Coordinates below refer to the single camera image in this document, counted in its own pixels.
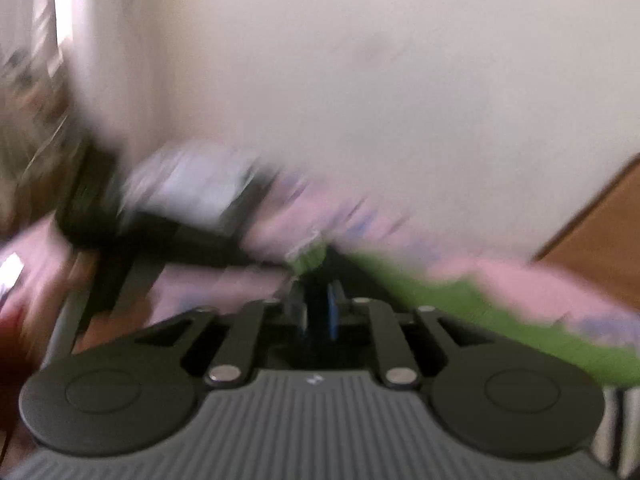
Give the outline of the person left hand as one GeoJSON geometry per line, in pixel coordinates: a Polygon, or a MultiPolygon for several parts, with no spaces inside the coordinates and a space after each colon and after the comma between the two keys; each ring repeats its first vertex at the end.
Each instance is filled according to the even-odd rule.
{"type": "Polygon", "coordinates": [[[1,437],[17,424],[17,397],[46,354],[56,320],[70,292],[84,289],[96,255],[79,254],[30,271],[1,308],[1,437]]]}

